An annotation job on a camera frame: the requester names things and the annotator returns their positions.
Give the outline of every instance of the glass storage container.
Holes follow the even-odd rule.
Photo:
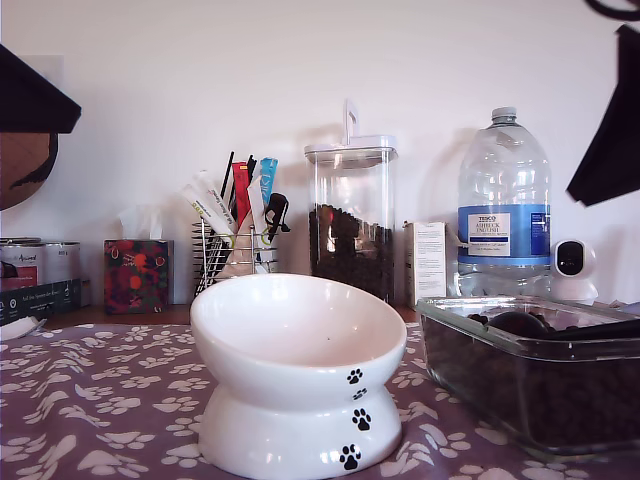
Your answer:
[[[311,169],[311,273],[392,303],[395,138],[359,136],[348,100],[344,114],[343,143],[304,149]]]
[[[427,370],[442,386],[546,461],[640,444],[640,339],[520,337],[467,318],[543,315],[556,330],[631,320],[612,309],[537,297],[418,302]]]

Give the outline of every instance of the metal utensil holder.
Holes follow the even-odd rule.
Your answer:
[[[262,265],[267,272],[275,271],[278,263],[275,255],[277,249],[272,246],[262,246],[261,237],[263,235],[256,233],[253,226],[251,226],[250,233],[238,233],[231,236],[215,233],[204,220],[192,224],[192,227],[194,297],[215,283],[237,277],[237,275],[221,274],[225,265],[251,265],[250,273],[256,273],[258,265]],[[231,237],[233,246],[227,245],[223,237]],[[236,247],[239,237],[250,237],[250,246]],[[227,260],[234,250],[251,252],[251,260],[228,262]],[[271,259],[265,260],[261,256],[258,260],[258,255],[266,252],[273,252],[269,255]]]

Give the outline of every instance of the blue label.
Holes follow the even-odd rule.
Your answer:
[[[551,255],[551,215],[531,214],[531,255]]]
[[[483,222],[477,226],[487,226],[486,229],[476,228],[471,238],[470,215],[474,228],[476,220]],[[470,254],[466,247],[459,248],[458,261],[489,265],[548,265],[551,260],[550,222],[551,210],[544,204],[461,207],[458,209],[458,236],[462,242],[475,246],[474,254]],[[493,233],[484,235],[484,231]]]

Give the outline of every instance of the blue packet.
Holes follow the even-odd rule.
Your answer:
[[[260,160],[260,189],[262,190],[262,201],[265,205],[269,205],[271,199],[271,191],[273,190],[273,181],[276,178],[276,168],[278,160],[276,158],[263,158]]]

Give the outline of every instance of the black clip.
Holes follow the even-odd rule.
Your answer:
[[[291,229],[284,223],[284,217],[287,214],[288,209],[289,200],[287,200],[287,197],[281,193],[271,194],[271,197],[269,198],[269,205],[267,205],[267,208],[264,211],[264,219],[267,224],[270,225],[269,241],[272,241],[273,237],[276,236],[278,227],[280,227],[285,233],[291,231]]]

